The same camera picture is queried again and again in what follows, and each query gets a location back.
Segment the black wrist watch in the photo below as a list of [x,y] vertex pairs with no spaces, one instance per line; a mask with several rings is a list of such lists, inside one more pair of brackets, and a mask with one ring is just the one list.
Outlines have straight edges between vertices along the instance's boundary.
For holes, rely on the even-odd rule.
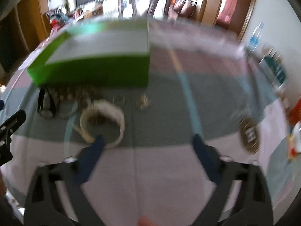
[[57,113],[56,103],[47,88],[40,88],[37,113],[44,119],[51,119]]

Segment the small gold earring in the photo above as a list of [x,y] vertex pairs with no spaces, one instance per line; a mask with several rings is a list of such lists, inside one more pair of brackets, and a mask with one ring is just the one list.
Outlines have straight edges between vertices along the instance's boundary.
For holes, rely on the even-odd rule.
[[141,111],[146,110],[151,105],[151,100],[146,94],[140,96],[137,101],[137,108]]

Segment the pile of clothes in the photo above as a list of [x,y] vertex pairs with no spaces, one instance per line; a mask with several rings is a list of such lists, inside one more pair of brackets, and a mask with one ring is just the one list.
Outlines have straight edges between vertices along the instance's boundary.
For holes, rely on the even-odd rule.
[[58,6],[46,12],[46,17],[51,26],[51,32],[54,33],[64,27],[66,24],[75,22],[74,13],[67,12],[65,6]]

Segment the green cardboard box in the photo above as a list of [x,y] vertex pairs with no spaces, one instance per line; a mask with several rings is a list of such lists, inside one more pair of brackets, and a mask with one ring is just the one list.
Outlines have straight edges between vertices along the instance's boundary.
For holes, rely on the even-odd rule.
[[61,30],[27,68],[36,86],[148,86],[147,19],[81,22]]

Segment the striped bed sheet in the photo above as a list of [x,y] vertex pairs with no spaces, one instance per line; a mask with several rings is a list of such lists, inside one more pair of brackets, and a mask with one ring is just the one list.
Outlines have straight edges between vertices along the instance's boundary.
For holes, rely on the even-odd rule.
[[[229,33],[191,22],[147,20],[145,88],[36,86],[27,68],[59,32],[24,60],[1,95],[1,121],[18,110],[27,116],[12,136],[13,159],[1,167],[8,190],[24,205],[40,163],[62,162],[89,146],[81,135],[81,114],[102,101],[110,107],[109,118],[86,130],[92,137],[102,135],[107,147],[83,191],[106,225],[136,225],[143,216],[157,225],[193,223],[215,188],[193,151],[195,134],[236,162],[259,162],[274,222],[289,225],[300,204],[300,165],[288,160],[284,106],[258,61]],[[37,113],[42,87],[56,103],[54,118]],[[151,105],[141,111],[137,101],[143,94]]]

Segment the green book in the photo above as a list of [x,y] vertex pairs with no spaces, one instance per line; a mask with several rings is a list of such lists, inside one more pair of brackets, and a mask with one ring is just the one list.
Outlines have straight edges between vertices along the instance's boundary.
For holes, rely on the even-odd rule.
[[288,77],[282,65],[280,54],[278,54],[273,47],[264,48],[264,55],[259,66],[275,92],[277,94],[283,94]]

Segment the plastic water bottle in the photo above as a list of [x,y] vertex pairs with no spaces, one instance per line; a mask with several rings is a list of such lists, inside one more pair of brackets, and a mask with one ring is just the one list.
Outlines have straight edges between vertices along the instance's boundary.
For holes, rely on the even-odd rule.
[[253,53],[259,43],[259,40],[262,35],[264,24],[261,22],[253,31],[252,36],[246,46],[246,51],[248,53]]

